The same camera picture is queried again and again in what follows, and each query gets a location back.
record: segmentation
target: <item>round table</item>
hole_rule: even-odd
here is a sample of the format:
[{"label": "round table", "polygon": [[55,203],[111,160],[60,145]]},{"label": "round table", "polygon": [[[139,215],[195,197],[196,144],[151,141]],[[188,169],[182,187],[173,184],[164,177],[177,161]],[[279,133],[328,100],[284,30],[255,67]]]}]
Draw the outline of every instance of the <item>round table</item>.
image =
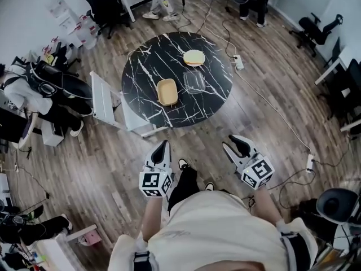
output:
[{"label": "round table", "polygon": [[[188,66],[183,54],[191,49],[203,51],[205,63]],[[205,89],[189,93],[184,74],[200,71]],[[190,32],[173,32],[150,39],[129,57],[122,75],[122,90],[130,108],[156,126],[179,128],[209,118],[225,103],[232,88],[232,68],[221,49],[210,39]],[[162,106],[158,102],[157,83],[172,78],[178,102]]]}]

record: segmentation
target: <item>white t-shirt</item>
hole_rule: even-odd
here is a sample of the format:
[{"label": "white t-shirt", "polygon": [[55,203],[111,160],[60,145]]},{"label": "white t-shirt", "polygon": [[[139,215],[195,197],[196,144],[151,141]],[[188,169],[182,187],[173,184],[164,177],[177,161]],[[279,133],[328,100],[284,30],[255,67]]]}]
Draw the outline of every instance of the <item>white t-shirt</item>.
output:
[{"label": "white t-shirt", "polygon": [[[300,218],[291,231],[307,230]],[[307,231],[315,260],[317,244]],[[255,261],[267,271],[288,269],[287,251],[271,223],[252,216],[242,201],[221,191],[202,191],[176,204],[168,224],[148,242],[160,271],[194,271],[219,261]],[[135,239],[119,237],[108,271],[133,270]]]},{"label": "white t-shirt", "polygon": [[[9,78],[25,74],[25,70],[18,65],[10,66],[7,71],[13,73],[6,74],[5,82]],[[38,111],[42,115],[47,114],[52,106],[52,100],[44,98],[40,93],[32,90],[24,78],[20,78],[6,86],[4,93],[17,108],[22,108],[24,102],[26,102],[32,111]]]}]

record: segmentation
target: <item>clear plastic bin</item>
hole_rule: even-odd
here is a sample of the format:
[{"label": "clear plastic bin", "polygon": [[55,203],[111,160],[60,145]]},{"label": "clear plastic bin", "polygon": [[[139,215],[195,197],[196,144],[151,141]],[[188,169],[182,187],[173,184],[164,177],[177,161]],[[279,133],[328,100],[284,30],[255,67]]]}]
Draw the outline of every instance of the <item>clear plastic bin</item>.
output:
[{"label": "clear plastic bin", "polygon": [[204,76],[198,70],[183,73],[184,85],[189,94],[201,93],[205,90]]}]

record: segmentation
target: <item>gray pants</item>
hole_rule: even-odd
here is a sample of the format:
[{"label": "gray pants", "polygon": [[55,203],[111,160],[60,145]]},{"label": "gray pants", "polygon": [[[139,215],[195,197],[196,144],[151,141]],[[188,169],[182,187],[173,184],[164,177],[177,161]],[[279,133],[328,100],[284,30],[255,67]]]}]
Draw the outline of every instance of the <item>gray pants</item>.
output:
[{"label": "gray pants", "polygon": [[161,11],[162,7],[165,11],[167,11],[168,15],[172,15],[175,13],[171,0],[153,0],[151,11],[154,14],[158,14]]}]

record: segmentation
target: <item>pink object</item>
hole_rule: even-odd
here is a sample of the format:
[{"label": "pink object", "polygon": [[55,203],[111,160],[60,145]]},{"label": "pink object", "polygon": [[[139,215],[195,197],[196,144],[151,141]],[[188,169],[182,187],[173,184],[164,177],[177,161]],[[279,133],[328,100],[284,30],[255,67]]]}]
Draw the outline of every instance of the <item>pink object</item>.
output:
[{"label": "pink object", "polygon": [[102,240],[97,230],[92,230],[86,233],[84,238],[86,240],[86,242],[84,242],[86,246],[94,245],[95,243],[98,243]]}]

